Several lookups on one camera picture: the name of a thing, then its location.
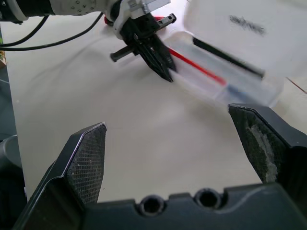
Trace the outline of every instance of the screw hole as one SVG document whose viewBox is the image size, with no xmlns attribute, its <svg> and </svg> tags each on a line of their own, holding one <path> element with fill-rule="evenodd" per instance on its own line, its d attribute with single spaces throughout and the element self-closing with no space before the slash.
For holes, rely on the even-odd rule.
<svg viewBox="0 0 307 230">
<path fill-rule="evenodd" d="M 218 208 L 221 205 L 220 195 L 212 189 L 202 189 L 195 195 L 195 201 L 202 207 Z"/>
<path fill-rule="evenodd" d="M 148 196 L 140 203 L 140 212 L 144 216 L 153 217 L 163 212 L 164 200 L 156 195 Z"/>
</svg>

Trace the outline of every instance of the plastic box lid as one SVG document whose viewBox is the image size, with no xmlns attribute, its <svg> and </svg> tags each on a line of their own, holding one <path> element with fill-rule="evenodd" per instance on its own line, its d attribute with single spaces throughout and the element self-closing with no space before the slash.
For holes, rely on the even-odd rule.
<svg viewBox="0 0 307 230">
<path fill-rule="evenodd" d="M 305 0 L 192 0 L 184 20 L 196 38 L 283 77 L 305 64 L 306 22 Z"/>
</svg>

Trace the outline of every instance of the clear plastic box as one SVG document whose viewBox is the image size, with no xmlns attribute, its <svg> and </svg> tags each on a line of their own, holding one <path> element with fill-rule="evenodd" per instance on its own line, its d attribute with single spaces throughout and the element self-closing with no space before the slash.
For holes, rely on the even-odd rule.
<svg viewBox="0 0 307 230">
<path fill-rule="evenodd" d="M 187 31 L 173 33 L 165 44 L 224 79 L 226 84 L 177 57 L 174 59 L 178 72 L 174 73 L 174 78 L 201 98 L 221 104 L 275 106 L 283 91 L 284 77 L 291 76 L 304 65 L 307 57 L 307 48 L 303 46 L 307 31 L 302 27 L 307 20 L 305 5 L 300 9 L 295 4 L 278 0 L 191 1 L 184 19 Z M 233 16 L 247 24 L 233 23 Z M 263 79 L 195 46 L 193 37 L 262 70 Z"/>
</svg>

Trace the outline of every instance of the black cable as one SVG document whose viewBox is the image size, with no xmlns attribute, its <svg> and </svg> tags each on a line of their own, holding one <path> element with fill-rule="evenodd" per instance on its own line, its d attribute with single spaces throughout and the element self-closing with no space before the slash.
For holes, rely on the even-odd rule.
<svg viewBox="0 0 307 230">
<path fill-rule="evenodd" d="M 26 42 L 27 40 L 29 40 L 31 37 L 33 37 L 33 35 L 35 35 L 39 30 L 40 28 L 42 28 L 42 26 L 45 24 L 45 22 L 47 21 L 49 15 L 48 16 L 45 16 L 42 21 L 37 25 L 37 27 L 35 27 L 35 29 L 29 33 L 26 37 L 24 37 L 23 39 L 20 39 L 19 41 L 16 41 L 16 42 L 12 42 L 12 43 L 6 43 L 6 44 L 0 44 L 0 47 L 9 47 L 9 46 L 16 46 L 16 45 L 19 45 L 21 43 L 24 43 Z"/>
<path fill-rule="evenodd" d="M 67 39 L 55 42 L 55 43 L 50 43 L 47 45 L 42 45 L 42 46 L 33 46 L 33 47 L 21 47 L 21 48 L 2 48 L 0 47 L 0 50 L 4 50 L 4 51 L 28 51 L 28 50 L 36 50 L 36 49 L 44 49 L 44 48 L 48 48 L 48 47 L 52 47 L 52 46 L 58 46 L 61 45 L 63 43 L 69 42 L 73 39 L 76 39 L 84 34 L 86 34 L 87 32 L 89 32 L 91 29 L 93 29 L 93 27 L 97 24 L 97 22 L 101 19 L 101 17 L 104 15 L 104 13 L 100 13 L 99 16 L 97 17 L 97 19 L 94 21 L 94 23 L 88 27 L 86 30 L 84 30 L 83 32 L 76 34 L 75 36 L 69 37 Z"/>
</svg>

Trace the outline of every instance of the white table surface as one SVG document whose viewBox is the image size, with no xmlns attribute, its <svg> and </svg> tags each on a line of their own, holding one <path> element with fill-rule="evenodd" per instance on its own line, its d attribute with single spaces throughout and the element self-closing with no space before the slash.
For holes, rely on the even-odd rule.
<svg viewBox="0 0 307 230">
<path fill-rule="evenodd" d="M 178 16 L 164 36 L 182 29 L 185 4 L 172 0 L 154 13 Z M 97 15 L 51 16 L 25 46 L 75 35 Z M 24 37 L 40 20 L 31 18 L 22 26 L 1 23 L 4 42 Z M 123 46 L 101 20 L 88 34 L 64 45 L 6 52 L 28 196 L 69 136 L 102 121 L 108 131 L 99 201 L 140 201 L 149 194 L 167 198 L 203 187 L 222 192 L 228 186 L 259 183 L 230 115 L 161 79 L 140 57 L 113 63 L 109 54 Z M 300 121 L 291 120 L 297 106 L 284 97 L 278 112 L 307 132 Z M 307 117 L 306 104 L 297 115 L 301 120 Z"/>
</svg>

